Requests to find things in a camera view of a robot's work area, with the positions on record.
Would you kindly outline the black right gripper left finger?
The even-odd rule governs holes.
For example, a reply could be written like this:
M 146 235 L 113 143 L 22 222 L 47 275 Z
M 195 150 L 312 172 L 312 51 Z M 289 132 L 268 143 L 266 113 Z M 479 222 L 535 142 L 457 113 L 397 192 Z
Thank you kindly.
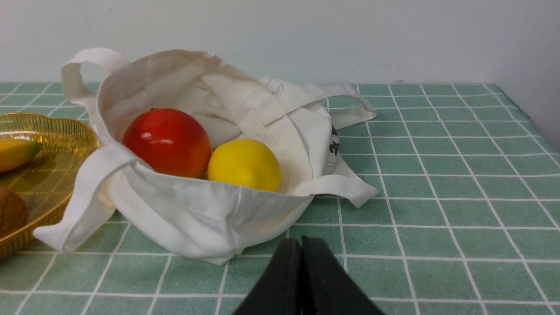
M 234 315 L 299 315 L 298 285 L 302 249 L 298 241 L 278 243 L 266 269 Z

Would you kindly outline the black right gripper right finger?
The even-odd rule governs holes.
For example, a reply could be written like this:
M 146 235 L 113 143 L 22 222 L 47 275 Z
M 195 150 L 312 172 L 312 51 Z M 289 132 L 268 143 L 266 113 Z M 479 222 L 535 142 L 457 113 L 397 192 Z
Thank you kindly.
M 302 238 L 303 315 L 383 315 L 356 285 L 322 238 Z

